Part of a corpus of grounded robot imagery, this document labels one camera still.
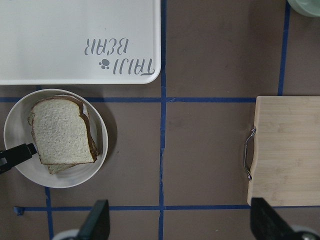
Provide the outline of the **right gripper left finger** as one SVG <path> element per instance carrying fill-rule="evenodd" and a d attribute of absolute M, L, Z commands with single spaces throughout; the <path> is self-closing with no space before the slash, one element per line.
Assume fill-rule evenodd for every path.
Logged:
<path fill-rule="evenodd" d="M 78 240 L 107 240 L 110 236 L 110 211 L 107 199 L 92 207 L 77 234 Z"/>

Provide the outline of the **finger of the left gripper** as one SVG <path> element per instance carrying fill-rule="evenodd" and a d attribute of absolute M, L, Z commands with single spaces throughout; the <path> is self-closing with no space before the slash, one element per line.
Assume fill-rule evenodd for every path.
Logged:
<path fill-rule="evenodd" d="M 3 174 L 13 167 L 31 159 L 37 153 L 33 143 L 21 144 L 0 151 L 0 173 Z"/>

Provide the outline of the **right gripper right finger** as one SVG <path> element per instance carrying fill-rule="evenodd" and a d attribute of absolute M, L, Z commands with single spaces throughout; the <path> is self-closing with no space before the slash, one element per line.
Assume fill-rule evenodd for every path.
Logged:
<path fill-rule="evenodd" d="M 253 197 L 250 208 L 250 229 L 256 240 L 299 240 L 300 234 L 262 197 Z"/>

